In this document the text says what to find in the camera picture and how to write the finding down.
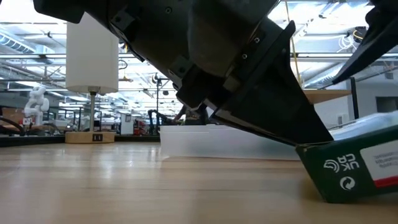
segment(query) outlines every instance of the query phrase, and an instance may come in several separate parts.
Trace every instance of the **screw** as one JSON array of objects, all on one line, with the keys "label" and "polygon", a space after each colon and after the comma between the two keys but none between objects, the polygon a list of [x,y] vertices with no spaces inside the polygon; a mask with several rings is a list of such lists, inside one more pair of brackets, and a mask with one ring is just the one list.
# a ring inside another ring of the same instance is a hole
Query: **screw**
[{"label": "screw", "polygon": [[173,11],[173,9],[172,9],[171,7],[166,7],[165,12],[166,12],[167,14],[172,13],[172,11]]}]

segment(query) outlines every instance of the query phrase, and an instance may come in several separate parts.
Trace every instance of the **red stripe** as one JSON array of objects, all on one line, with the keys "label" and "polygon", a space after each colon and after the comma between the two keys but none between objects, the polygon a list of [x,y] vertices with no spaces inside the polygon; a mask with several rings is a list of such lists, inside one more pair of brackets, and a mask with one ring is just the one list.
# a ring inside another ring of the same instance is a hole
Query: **red stripe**
[{"label": "red stripe", "polygon": [[398,175],[395,177],[375,180],[374,184],[376,184],[376,187],[388,187],[392,185],[398,185]]}]

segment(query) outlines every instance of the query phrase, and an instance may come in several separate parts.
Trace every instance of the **green box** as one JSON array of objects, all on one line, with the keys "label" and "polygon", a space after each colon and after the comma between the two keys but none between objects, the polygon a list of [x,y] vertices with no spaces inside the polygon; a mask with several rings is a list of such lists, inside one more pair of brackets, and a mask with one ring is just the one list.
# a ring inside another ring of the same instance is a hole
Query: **green box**
[{"label": "green box", "polygon": [[398,191],[398,126],[296,151],[326,202]]}]

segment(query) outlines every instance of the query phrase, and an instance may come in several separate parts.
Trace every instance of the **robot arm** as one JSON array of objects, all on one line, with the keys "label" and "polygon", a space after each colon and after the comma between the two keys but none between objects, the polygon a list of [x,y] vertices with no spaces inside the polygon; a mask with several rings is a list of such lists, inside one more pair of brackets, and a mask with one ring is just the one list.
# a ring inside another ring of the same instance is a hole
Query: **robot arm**
[{"label": "robot arm", "polygon": [[[371,34],[362,47],[380,51],[360,51],[362,56],[352,59],[335,82],[354,75],[358,71],[353,67],[368,66],[397,43],[390,38],[388,45],[380,47],[373,41],[386,30],[396,35],[397,1],[373,2],[380,11],[378,18],[386,9],[390,16],[369,23]],[[287,144],[332,141],[290,67],[294,22],[283,30],[267,18],[277,3],[34,0],[38,12],[69,22],[79,23],[88,13],[125,41],[139,60],[150,62],[171,79],[185,106],[193,110],[209,106],[214,111],[211,118],[219,123]]]}]

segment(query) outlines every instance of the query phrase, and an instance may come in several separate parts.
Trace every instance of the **printed logo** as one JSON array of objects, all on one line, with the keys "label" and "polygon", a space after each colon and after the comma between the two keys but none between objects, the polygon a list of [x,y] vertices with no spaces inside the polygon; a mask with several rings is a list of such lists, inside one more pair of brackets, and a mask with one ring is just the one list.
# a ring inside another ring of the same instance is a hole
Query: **printed logo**
[{"label": "printed logo", "polygon": [[343,177],[340,180],[340,187],[343,190],[352,190],[355,187],[355,180],[352,177]]},{"label": "printed logo", "polygon": [[347,154],[342,157],[337,157],[337,160],[326,160],[323,164],[323,168],[332,169],[335,173],[338,173],[340,171],[344,172],[347,170],[357,169],[359,168],[359,164],[356,162],[354,154]]}]

